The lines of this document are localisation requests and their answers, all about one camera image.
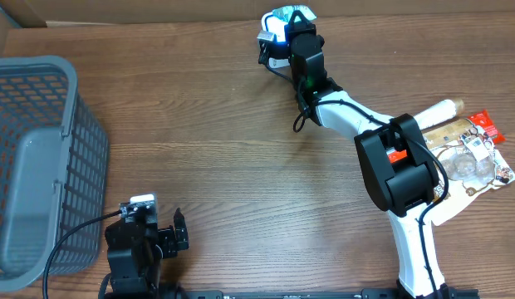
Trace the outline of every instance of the brown tabletop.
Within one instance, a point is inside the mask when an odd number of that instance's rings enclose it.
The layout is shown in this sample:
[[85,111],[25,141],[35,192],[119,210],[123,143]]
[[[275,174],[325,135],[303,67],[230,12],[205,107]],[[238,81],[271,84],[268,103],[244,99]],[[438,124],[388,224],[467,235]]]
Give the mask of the brown tabletop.
[[[515,13],[322,18],[329,76],[381,113],[448,97],[488,109],[515,171]],[[307,123],[294,90],[258,65],[258,21],[10,31],[6,56],[58,55],[110,136],[105,211],[155,191],[160,225],[181,207],[190,249],[162,280],[226,292],[393,287],[389,221],[368,197],[353,144]],[[105,221],[105,225],[115,221]],[[515,298],[515,183],[435,228],[453,287]],[[96,298],[103,241],[84,272],[50,280],[50,298]],[[1,298],[40,298],[41,283]]]

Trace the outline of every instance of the wooden table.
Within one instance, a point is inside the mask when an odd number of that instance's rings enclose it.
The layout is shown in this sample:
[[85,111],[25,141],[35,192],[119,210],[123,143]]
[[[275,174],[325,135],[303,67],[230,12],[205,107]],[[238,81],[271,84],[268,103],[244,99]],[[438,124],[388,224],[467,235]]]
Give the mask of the wooden table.
[[[515,13],[338,17],[317,22],[326,69],[379,112],[417,113],[462,97],[487,108],[515,170]],[[389,222],[370,201],[353,144],[314,124],[292,132],[294,90],[259,66],[259,22],[10,31],[6,56],[59,55],[110,136],[105,211],[155,191],[161,225],[176,207],[191,248],[163,279],[226,292],[393,287]],[[435,229],[454,287],[515,298],[515,183]],[[50,298],[96,298],[98,262],[54,277]],[[40,298],[41,283],[0,294]]]

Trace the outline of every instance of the blue-gray plastic bin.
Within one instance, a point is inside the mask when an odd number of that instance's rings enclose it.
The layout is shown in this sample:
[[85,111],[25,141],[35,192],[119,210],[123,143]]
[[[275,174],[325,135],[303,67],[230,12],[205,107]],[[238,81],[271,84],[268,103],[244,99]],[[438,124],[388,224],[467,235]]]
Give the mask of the blue-gray plastic bin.
[[[0,59],[0,292],[39,278],[57,239],[101,216],[108,154],[68,61]],[[51,274],[89,267],[100,236],[96,223],[69,237]]]

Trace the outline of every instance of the gray basket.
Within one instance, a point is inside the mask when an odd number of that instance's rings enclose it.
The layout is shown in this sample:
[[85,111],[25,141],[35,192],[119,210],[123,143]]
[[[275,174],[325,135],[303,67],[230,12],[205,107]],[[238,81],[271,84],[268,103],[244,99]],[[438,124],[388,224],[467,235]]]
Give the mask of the gray basket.
[[[40,277],[58,238],[104,207],[108,138],[57,56],[0,59],[0,292]],[[101,224],[62,245],[52,274],[79,272]]]

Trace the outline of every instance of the basket bottom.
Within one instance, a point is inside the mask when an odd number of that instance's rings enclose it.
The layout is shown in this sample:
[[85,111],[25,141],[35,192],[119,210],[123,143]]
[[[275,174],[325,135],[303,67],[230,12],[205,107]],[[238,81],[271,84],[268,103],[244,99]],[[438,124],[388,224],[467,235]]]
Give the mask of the basket bottom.
[[33,269],[46,247],[53,182],[58,177],[61,129],[28,131],[17,147],[0,239],[0,267],[8,276]]

